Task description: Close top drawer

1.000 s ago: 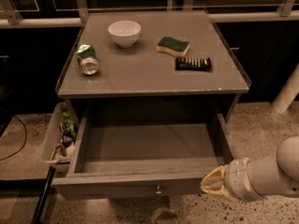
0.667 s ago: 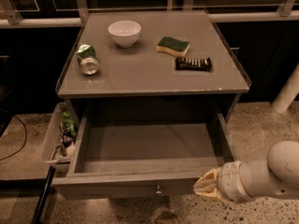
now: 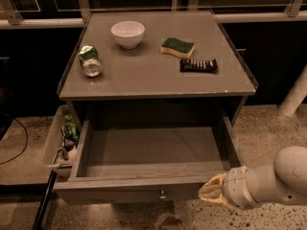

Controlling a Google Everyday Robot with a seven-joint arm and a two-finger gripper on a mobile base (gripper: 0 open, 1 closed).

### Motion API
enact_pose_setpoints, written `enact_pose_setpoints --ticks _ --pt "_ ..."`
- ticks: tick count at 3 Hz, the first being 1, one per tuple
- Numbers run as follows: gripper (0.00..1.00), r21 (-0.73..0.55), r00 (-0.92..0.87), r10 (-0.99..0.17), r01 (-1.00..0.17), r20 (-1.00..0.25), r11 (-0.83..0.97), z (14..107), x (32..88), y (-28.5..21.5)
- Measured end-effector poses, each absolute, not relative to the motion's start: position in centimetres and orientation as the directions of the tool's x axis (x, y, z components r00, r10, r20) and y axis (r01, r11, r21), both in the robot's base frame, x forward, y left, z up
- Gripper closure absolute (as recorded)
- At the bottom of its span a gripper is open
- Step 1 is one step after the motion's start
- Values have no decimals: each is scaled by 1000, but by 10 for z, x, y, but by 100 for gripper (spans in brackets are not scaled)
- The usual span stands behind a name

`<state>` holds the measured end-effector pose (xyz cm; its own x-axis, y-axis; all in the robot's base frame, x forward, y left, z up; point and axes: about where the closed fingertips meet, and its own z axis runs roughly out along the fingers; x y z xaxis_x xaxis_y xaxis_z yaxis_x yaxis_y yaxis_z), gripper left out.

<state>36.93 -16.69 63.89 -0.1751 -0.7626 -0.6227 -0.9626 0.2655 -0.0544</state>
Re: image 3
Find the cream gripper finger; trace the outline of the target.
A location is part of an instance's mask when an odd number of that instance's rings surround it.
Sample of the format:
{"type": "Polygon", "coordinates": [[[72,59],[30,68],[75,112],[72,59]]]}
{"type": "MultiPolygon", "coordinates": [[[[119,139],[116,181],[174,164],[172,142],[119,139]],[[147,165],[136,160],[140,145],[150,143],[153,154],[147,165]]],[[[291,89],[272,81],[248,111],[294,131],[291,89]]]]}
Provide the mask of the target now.
{"type": "Polygon", "coordinates": [[[223,195],[219,195],[217,198],[209,198],[209,197],[200,197],[200,200],[215,206],[215,207],[222,207],[226,209],[233,209],[234,206],[227,201],[227,199],[223,195]]]}
{"type": "Polygon", "coordinates": [[[219,173],[208,180],[199,189],[199,198],[219,198],[223,193],[224,173],[219,173]]]}

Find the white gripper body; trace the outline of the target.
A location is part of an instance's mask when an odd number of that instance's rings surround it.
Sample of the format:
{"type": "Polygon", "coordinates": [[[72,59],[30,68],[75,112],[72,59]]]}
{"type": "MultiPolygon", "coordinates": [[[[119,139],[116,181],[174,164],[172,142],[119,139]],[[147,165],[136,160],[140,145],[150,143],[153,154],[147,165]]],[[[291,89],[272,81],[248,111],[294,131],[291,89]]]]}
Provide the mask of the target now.
{"type": "Polygon", "coordinates": [[[259,208],[260,204],[256,202],[248,190],[246,166],[232,168],[226,173],[223,182],[223,193],[227,201],[239,209],[259,208]]]}

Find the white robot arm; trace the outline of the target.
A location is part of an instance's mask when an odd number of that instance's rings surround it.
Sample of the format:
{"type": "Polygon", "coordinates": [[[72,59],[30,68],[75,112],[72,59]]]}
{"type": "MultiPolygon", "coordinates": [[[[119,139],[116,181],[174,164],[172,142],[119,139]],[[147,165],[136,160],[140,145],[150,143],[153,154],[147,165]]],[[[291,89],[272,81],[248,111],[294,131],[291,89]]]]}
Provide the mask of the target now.
{"type": "Polygon", "coordinates": [[[213,205],[248,210],[266,203],[307,203],[307,74],[301,71],[280,103],[256,107],[229,133],[239,164],[204,183],[199,199],[213,205]]]}

